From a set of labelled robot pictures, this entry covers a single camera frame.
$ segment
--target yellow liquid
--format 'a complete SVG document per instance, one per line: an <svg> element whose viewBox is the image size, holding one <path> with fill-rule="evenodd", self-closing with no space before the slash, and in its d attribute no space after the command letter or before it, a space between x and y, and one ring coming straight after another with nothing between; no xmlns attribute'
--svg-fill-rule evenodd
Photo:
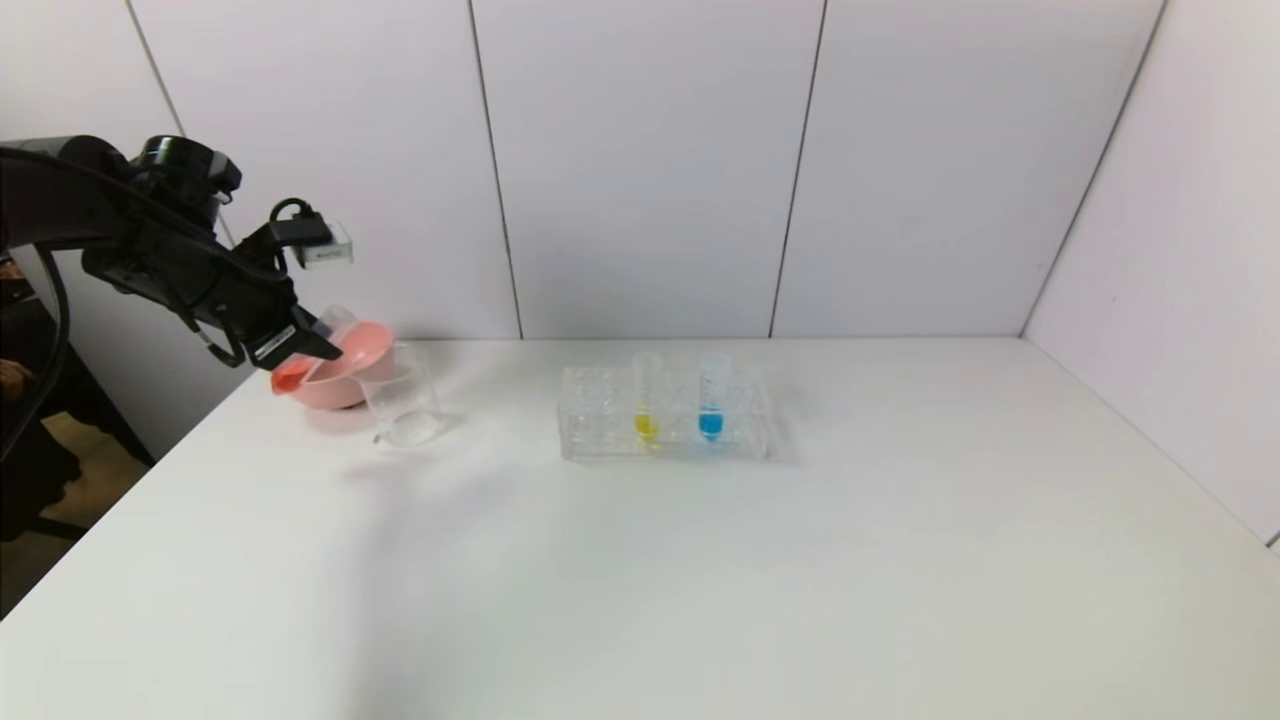
<svg viewBox="0 0 1280 720"><path fill-rule="evenodd" d="M658 423L648 413L636 413L636 434L650 441L658 437Z"/></svg>

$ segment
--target person's hand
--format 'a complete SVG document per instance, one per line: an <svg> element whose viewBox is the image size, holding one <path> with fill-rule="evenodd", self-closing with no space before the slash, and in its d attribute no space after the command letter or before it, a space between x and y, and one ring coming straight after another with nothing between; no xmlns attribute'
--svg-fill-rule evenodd
<svg viewBox="0 0 1280 720"><path fill-rule="evenodd" d="M0 383L4 384L4 401L17 402L22 397L27 380L36 379L31 370L20 363L0 359Z"/></svg>

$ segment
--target floor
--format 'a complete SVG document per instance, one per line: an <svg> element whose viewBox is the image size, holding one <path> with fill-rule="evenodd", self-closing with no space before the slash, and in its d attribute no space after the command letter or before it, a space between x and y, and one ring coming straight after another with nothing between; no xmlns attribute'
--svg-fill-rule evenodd
<svg viewBox="0 0 1280 720"><path fill-rule="evenodd" d="M67 486L67 497L50 505L42 515L64 523L92 525L115 505L147 468L124 451L114 438L70 415L60 413L44 420L63 447L81 460L81 479ZM13 542L0 543L0 618L45 577L72 542L37 533L23 533Z"/></svg>

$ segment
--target test tube rack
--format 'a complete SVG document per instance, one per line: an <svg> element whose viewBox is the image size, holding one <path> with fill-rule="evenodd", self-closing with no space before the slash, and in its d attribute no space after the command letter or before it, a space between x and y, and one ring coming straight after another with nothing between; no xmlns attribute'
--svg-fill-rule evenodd
<svg viewBox="0 0 1280 720"><path fill-rule="evenodd" d="M566 460L749 460L769 456L772 411L764 380L735 366L723 398L723 429L699 429L698 368L669 368L653 378L645 432L636 428L631 368L566 368L559 397L561 455Z"/></svg>

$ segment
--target clear plastic cup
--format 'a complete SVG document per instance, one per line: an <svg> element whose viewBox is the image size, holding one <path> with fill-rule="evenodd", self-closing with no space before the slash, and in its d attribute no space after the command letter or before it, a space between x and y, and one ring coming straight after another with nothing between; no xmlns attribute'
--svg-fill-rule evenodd
<svg viewBox="0 0 1280 720"><path fill-rule="evenodd" d="M439 434L440 405L421 348L397 342L387 357L352 377L378 420L379 441L412 447Z"/></svg>

